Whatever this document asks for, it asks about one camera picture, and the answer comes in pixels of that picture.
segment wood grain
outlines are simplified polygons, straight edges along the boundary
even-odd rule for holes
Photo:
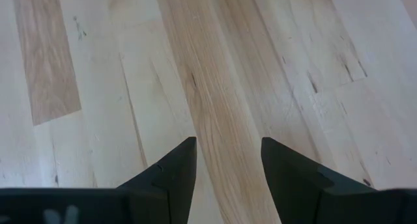
[[[43,186],[97,187],[82,111],[35,126],[34,133],[42,152],[39,158]]]
[[[111,26],[108,0],[61,0],[61,5],[96,184],[114,188],[142,172],[147,163]],[[81,39],[80,28],[87,34]]]
[[[261,138],[210,0],[158,0],[226,223],[275,223]]]
[[[360,63],[335,7],[330,0],[255,1],[274,49],[278,57],[282,58],[285,76],[293,88],[294,97],[317,148],[323,148],[321,152],[326,153],[322,163],[357,181],[370,180],[367,171],[361,166],[362,157],[349,129],[343,123],[343,112],[333,93],[335,88],[346,84],[347,80],[341,81],[339,78],[347,72],[342,68],[344,65],[336,61],[340,61],[343,56],[350,57],[349,63],[352,65]],[[312,7],[319,7],[319,17],[315,16],[316,12],[311,12]],[[293,8],[297,8],[297,13],[293,12]],[[312,41],[310,35],[306,38],[304,33],[311,33]],[[310,47],[316,36],[322,37],[317,38],[318,43],[323,42],[317,46],[317,49],[322,50],[320,53],[315,53],[315,48]],[[323,75],[333,77],[327,76],[321,81],[320,76],[323,75],[314,74],[321,73],[317,67],[326,66],[334,70],[324,72]],[[365,76],[360,67],[356,70],[358,74],[363,74],[357,78]],[[354,83],[354,80],[352,78],[348,83]]]
[[[115,187],[196,135],[190,223],[280,222],[265,136],[416,187],[412,2],[0,0],[0,186]]]
[[[14,0],[33,124],[81,109],[59,0]]]
[[[0,0],[0,187],[42,185],[13,0]]]
[[[147,162],[196,135],[161,18],[118,32],[126,81]],[[197,148],[189,223],[223,223],[204,155]]]

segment dark streak in wood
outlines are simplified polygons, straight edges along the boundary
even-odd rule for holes
[[[87,33],[82,29],[81,25],[79,24],[77,20],[77,16],[74,16],[72,19],[76,22],[77,31],[78,31],[78,40],[82,41],[83,36],[87,36]]]
[[[366,169],[365,169],[365,165],[364,165],[364,163],[363,163],[363,161],[362,161],[362,160],[360,160],[360,161],[359,161],[359,164],[360,164],[361,168],[362,168],[364,171],[366,171]]]
[[[367,73],[366,73],[366,71],[365,71],[365,68],[362,66],[362,63],[360,62],[360,60],[358,60],[358,64],[359,64],[359,67],[362,69],[362,71],[363,71],[363,73],[364,73],[365,77],[367,77]]]
[[[314,93],[317,94],[318,93],[317,92],[317,86],[314,83],[313,78],[311,77],[311,74],[309,72],[307,72],[307,76],[308,76],[308,79],[310,80],[311,86],[313,87]]]
[[[161,90],[162,90],[162,92],[165,94],[165,91],[164,91],[164,88],[163,88],[163,85],[162,85],[161,79],[159,78],[159,75],[158,75],[158,73],[156,72],[156,69],[155,69],[155,64],[154,64],[154,62],[152,61],[152,59],[151,59],[151,58],[149,58],[149,65],[150,65],[150,68],[151,68],[152,73],[154,74],[154,77],[155,77],[155,80],[156,80],[156,85],[157,85],[157,86],[158,86],[158,88],[159,88],[159,89],[161,89]]]
[[[197,87],[197,83],[195,82],[195,77],[193,73],[191,73],[191,78],[193,79],[194,87]]]
[[[345,106],[343,105],[343,103],[342,103],[342,102],[340,102],[340,106],[341,106],[341,108],[343,109],[343,111],[345,112],[345,114],[347,115],[347,111],[346,111]]]
[[[347,66],[347,64],[343,64],[343,66],[345,67],[346,72],[347,72],[347,74],[349,75],[349,78],[350,78],[350,79],[351,79],[351,81],[353,82],[353,77],[352,77],[351,71],[349,70],[349,67]]]
[[[124,68],[123,68],[123,60],[122,60],[122,56],[121,56],[120,53],[119,53],[119,62],[120,62],[120,66],[122,67],[122,70],[123,70],[123,81],[124,81],[124,86],[125,86],[126,91],[127,91],[130,112],[132,113],[132,116],[133,116],[133,125],[134,125],[135,132],[136,132],[136,139],[138,141],[138,148],[139,148],[139,153],[140,153],[140,156],[141,156],[142,166],[143,166],[143,168],[147,168],[148,167],[148,162],[146,160],[145,151],[143,150],[142,141],[141,141],[141,138],[140,138],[140,135],[139,135],[139,128],[137,127],[137,121],[136,121],[136,114],[135,114],[135,111],[134,111],[134,108],[133,108],[132,99],[131,99],[130,91],[129,91],[129,88],[128,88],[128,82],[126,80],[126,73],[124,72]],[[94,188],[97,187],[97,179],[96,179],[96,175],[94,174],[94,171],[93,171],[93,187]]]

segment darker wood plank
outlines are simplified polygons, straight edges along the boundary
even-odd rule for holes
[[[402,0],[404,3],[404,7],[409,13],[409,16],[414,23],[414,26],[417,27],[417,0]]]
[[[261,138],[228,63],[211,0],[158,0],[225,223],[277,223]]]
[[[59,0],[14,0],[33,124],[81,109]]]

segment hardwood floor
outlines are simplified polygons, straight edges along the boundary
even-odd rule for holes
[[[417,187],[412,2],[0,0],[0,187],[115,187],[195,135],[190,223],[280,222],[262,137]]]

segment black plastic object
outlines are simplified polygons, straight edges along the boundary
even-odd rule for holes
[[[188,221],[197,151],[190,137],[116,189],[0,189],[0,224]]]
[[[417,223],[415,189],[377,191],[271,138],[262,162],[283,224]]]

